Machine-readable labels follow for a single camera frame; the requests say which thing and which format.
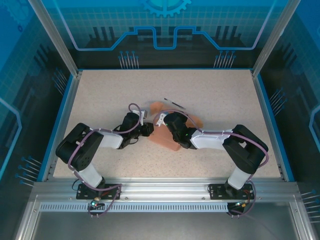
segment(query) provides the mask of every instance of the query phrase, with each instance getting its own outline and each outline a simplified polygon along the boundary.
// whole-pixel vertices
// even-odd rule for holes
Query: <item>blue edge trim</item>
[[[46,167],[47,167],[47,164],[48,164],[48,161],[49,161],[49,155],[50,155],[51,149],[52,149],[53,144],[54,144],[54,140],[55,140],[55,137],[56,137],[56,134],[57,134],[57,131],[58,131],[58,126],[59,126],[60,121],[61,121],[62,113],[63,113],[63,111],[65,109],[65,106],[66,106],[66,102],[67,102],[67,98],[68,98],[68,95],[69,95],[71,83],[73,82],[73,78],[74,78],[74,76],[70,74],[70,77],[69,77],[69,80],[68,80],[68,84],[66,85],[66,88],[65,88],[65,91],[64,91],[64,94],[63,94],[63,98],[62,98],[62,101],[61,101],[61,105],[60,105],[58,114],[56,116],[55,122],[54,122],[54,126],[53,126],[52,133],[51,133],[51,136],[50,136],[50,139],[49,139],[48,147],[46,148],[46,151],[45,151],[45,154],[44,154],[44,158],[43,158],[43,161],[42,161],[40,172],[39,172],[38,178],[36,180],[37,182],[42,182],[42,178],[45,175]]]
[[[179,69],[216,69],[216,68],[179,68]],[[289,164],[289,160],[288,160],[288,157],[287,157],[287,154],[286,154],[286,151],[285,151],[285,147],[284,147],[284,144],[282,142],[282,139],[281,139],[281,136],[280,136],[280,133],[279,133],[279,129],[278,129],[278,126],[277,126],[277,123],[276,123],[276,119],[275,119],[275,117],[273,115],[273,112],[272,112],[272,109],[271,109],[271,105],[270,105],[270,102],[268,100],[267,92],[266,92],[266,89],[265,89],[265,86],[264,86],[264,83],[262,81],[262,78],[261,78],[260,74],[257,76],[257,79],[258,79],[258,82],[259,82],[259,84],[261,86],[263,99],[265,101],[266,108],[267,108],[268,114],[269,114],[270,119],[271,119],[271,124],[272,124],[273,130],[275,132],[275,137],[276,137],[278,145],[279,145],[280,153],[281,153],[281,156],[282,156],[282,159],[283,159],[283,163],[284,163],[284,167],[285,167],[284,171],[286,171],[286,173],[287,173],[288,181],[289,182],[294,182],[295,178],[294,178],[294,175],[292,173],[292,170],[291,170],[291,167],[290,167],[290,164]],[[54,139],[55,139],[56,134],[57,134],[58,126],[60,124],[62,113],[63,113],[63,110],[64,110],[65,105],[66,105],[66,101],[67,101],[67,97],[68,97],[68,94],[69,94],[69,91],[70,91],[70,87],[71,87],[72,81],[73,81],[73,76],[71,75],[70,78],[69,78],[68,84],[66,86],[66,90],[64,92],[63,98],[62,98],[62,102],[61,102],[61,105],[60,105],[60,108],[59,108],[59,112],[58,112],[58,114],[56,116],[56,120],[55,120],[55,123],[54,123],[54,126],[53,126],[53,130],[52,130],[52,134],[51,134],[51,137],[50,137],[50,140],[49,140],[49,143],[48,143],[48,147],[47,147],[47,149],[45,151],[45,155],[44,155],[44,158],[43,158],[41,169],[40,169],[40,172],[39,172],[39,175],[38,175],[38,178],[37,178],[38,182],[41,182],[41,179],[43,178],[43,176],[45,174],[46,166],[47,166],[48,161],[49,161],[49,155],[50,155],[53,143],[54,143]]]
[[[295,178],[294,178],[294,175],[292,173],[292,170],[291,170],[291,167],[290,167],[290,164],[289,164],[289,160],[288,160],[288,157],[287,157],[287,154],[286,154],[286,151],[285,151],[285,146],[284,146],[284,143],[282,142],[282,139],[281,139],[281,136],[280,136],[280,132],[279,132],[279,129],[278,129],[278,126],[277,126],[277,123],[276,123],[276,119],[275,119],[275,116],[274,116],[274,114],[272,112],[272,108],[271,108],[271,105],[270,105],[270,102],[269,102],[269,99],[268,99],[268,96],[267,96],[265,85],[264,85],[264,83],[262,81],[260,73],[258,74],[257,79],[258,79],[258,82],[260,84],[261,91],[262,91],[262,94],[263,94],[263,99],[265,101],[266,108],[268,110],[268,113],[269,113],[269,116],[270,116],[270,119],[271,119],[271,124],[272,124],[273,130],[274,130],[274,133],[275,133],[275,138],[276,138],[276,140],[278,142],[278,145],[279,145],[280,153],[281,153],[281,156],[282,156],[282,159],[283,159],[284,168],[285,168],[283,170],[286,171],[286,174],[288,176],[288,181],[289,182],[294,182]]]

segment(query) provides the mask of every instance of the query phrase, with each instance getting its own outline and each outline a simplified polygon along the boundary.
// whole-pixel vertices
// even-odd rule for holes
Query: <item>black mounting bracket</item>
[[[118,185],[118,184],[105,184],[103,188],[106,189],[106,188],[113,187],[115,185]],[[117,194],[117,190],[118,188],[115,188],[109,191],[99,192],[96,190],[92,190],[91,188],[81,183],[78,186],[75,198],[77,200],[93,200],[96,197],[100,197],[101,200],[112,200]],[[118,196],[115,198],[116,200],[120,199],[120,194],[121,193],[119,193]]]
[[[243,185],[241,189],[236,192],[234,197],[231,197],[227,191],[225,184],[209,184],[207,190],[210,194],[210,200],[253,200],[255,198],[253,187],[250,183],[246,183]]]

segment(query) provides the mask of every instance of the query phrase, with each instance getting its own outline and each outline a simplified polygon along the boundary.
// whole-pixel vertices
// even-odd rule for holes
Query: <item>beige work surface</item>
[[[148,109],[167,98],[199,116],[205,130],[245,125],[269,147],[269,163],[255,177],[279,177],[274,151],[249,70],[84,70],[67,125],[120,125],[130,103]],[[172,151],[140,137],[122,150],[99,148],[93,164],[104,177],[228,177],[235,164],[223,150]],[[74,177],[60,159],[54,177]]]

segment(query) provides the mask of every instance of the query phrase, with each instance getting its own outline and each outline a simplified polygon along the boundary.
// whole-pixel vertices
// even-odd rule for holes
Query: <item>purple cable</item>
[[[161,111],[159,112],[153,119],[153,124],[155,124],[155,120],[157,118],[159,118],[160,114],[163,114],[163,113],[167,113],[167,112],[176,112],[176,113],[180,113],[184,116],[186,116],[190,121],[191,123],[194,125],[194,127],[201,133],[203,134],[216,134],[216,135],[232,135],[232,136],[235,136],[237,138],[240,138],[240,139],[243,139],[245,140],[246,142],[249,142],[253,145],[255,145],[257,148],[259,148],[265,155],[265,161],[263,163],[261,163],[258,168],[261,168],[262,166],[266,165],[267,162],[269,161],[269,154],[268,152],[260,145],[258,144],[257,142],[251,140],[250,138],[247,138],[245,136],[242,136],[240,134],[237,134],[237,133],[233,133],[233,132],[226,132],[226,131],[203,131],[202,129],[200,129],[197,124],[195,123],[195,121],[190,117],[188,116],[187,114],[185,114],[183,111],[179,111],[179,110],[175,110],[175,109],[169,109],[169,110],[164,110],[164,111]]]
[[[135,104],[135,103],[130,103],[129,106],[128,106],[130,112],[132,112],[132,110],[131,110],[131,106],[132,106],[132,105],[134,105],[134,106],[136,106],[136,107],[138,108],[138,111],[139,111],[139,120],[138,120],[138,122],[136,123],[135,126],[133,126],[132,128],[130,128],[130,129],[127,130],[127,131],[117,131],[117,132],[116,132],[117,134],[127,134],[127,133],[131,132],[132,130],[134,130],[136,127],[139,126],[140,121],[141,121],[141,118],[142,118],[141,108],[140,108],[137,104]],[[72,162],[72,160],[74,159],[74,157],[75,157],[75,155],[77,154],[77,152],[79,151],[79,149],[81,148],[81,146],[85,143],[85,141],[86,141],[94,132],[112,133],[111,130],[103,129],[103,128],[94,129],[94,130],[92,130],[91,132],[89,132],[89,133],[82,139],[82,141],[79,143],[79,145],[75,148],[74,152],[73,152],[72,155],[70,156],[69,161],[68,161],[68,168],[69,168],[70,170],[72,170],[72,171],[75,170],[75,169],[71,166],[71,162]]]
[[[139,111],[139,120],[138,122],[136,123],[135,126],[133,126],[132,128],[130,128],[129,130],[126,130],[126,131],[117,131],[116,133],[117,134],[127,134],[129,132],[131,132],[132,130],[134,130],[136,127],[139,126],[140,124],[140,121],[141,121],[141,118],[142,118],[142,112],[141,112],[141,108],[135,104],[135,103],[130,103],[128,108],[129,108],[129,111],[132,112],[131,110],[131,106],[134,105],[138,108],[138,111]],[[103,212],[101,213],[100,215],[103,215],[105,213],[107,213],[107,211],[111,208],[112,204],[114,203],[114,201],[116,200],[118,194],[121,192],[121,188],[122,188],[122,184],[117,184],[117,185],[114,185],[114,186],[111,186],[111,187],[107,187],[107,188],[96,188],[96,187],[93,187],[91,186],[90,184],[88,184],[79,174],[78,172],[71,166],[71,162],[72,160],[74,159],[75,155],[77,154],[77,152],[79,151],[79,149],[82,147],[82,145],[85,143],[85,141],[94,133],[94,132],[105,132],[105,133],[112,133],[113,131],[111,130],[108,130],[108,129],[103,129],[103,128],[99,128],[99,129],[94,129],[92,131],[90,131],[83,139],[82,141],[79,143],[79,145],[75,148],[74,152],[72,153],[72,155],[70,156],[69,158],[69,161],[68,161],[68,168],[71,170],[71,171],[74,171],[73,174],[84,184],[86,185],[88,188],[92,189],[92,190],[95,190],[95,191],[100,191],[100,192],[104,192],[104,191],[109,191],[109,190],[112,190],[112,189],[115,189],[115,188],[119,188],[119,190],[117,190],[117,193],[116,195],[114,196],[112,202],[110,203],[109,207]]]

